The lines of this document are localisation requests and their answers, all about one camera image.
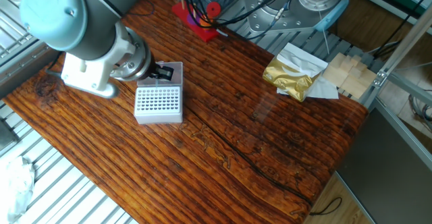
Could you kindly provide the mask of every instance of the white tissue paper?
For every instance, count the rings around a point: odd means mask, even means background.
[[[290,43],[277,55],[277,60],[311,78],[320,74],[328,66],[327,62]],[[288,95],[281,89],[277,89],[277,93]],[[322,76],[319,76],[308,88],[306,97],[308,96],[318,99],[339,99],[336,86]]]
[[[15,223],[27,210],[34,189],[34,169],[18,157],[1,171],[0,223]]]

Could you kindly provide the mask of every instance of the wooden table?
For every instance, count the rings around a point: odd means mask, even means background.
[[[241,40],[205,44],[149,0],[123,22],[157,61],[184,62],[184,122],[138,125],[135,82],[107,100],[40,71],[5,99],[140,223],[301,223],[347,153],[367,110],[276,94],[272,55]],[[147,1],[132,9],[148,13]],[[61,69],[63,58],[54,67]]]

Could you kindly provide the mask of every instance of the red knob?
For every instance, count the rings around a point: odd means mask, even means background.
[[[221,5],[216,1],[210,2],[206,8],[207,15],[209,15],[210,18],[216,18],[221,13],[221,10]]]

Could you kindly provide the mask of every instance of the white plastic bag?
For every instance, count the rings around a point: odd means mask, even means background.
[[[27,210],[34,189],[34,169],[26,159],[18,157],[1,173],[0,223],[14,223]]]

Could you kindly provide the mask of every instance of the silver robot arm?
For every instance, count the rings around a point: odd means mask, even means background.
[[[65,51],[66,85],[105,98],[117,96],[108,82],[148,76],[169,80],[170,68],[153,61],[149,46],[120,19],[137,0],[22,0],[22,23],[50,47]]]

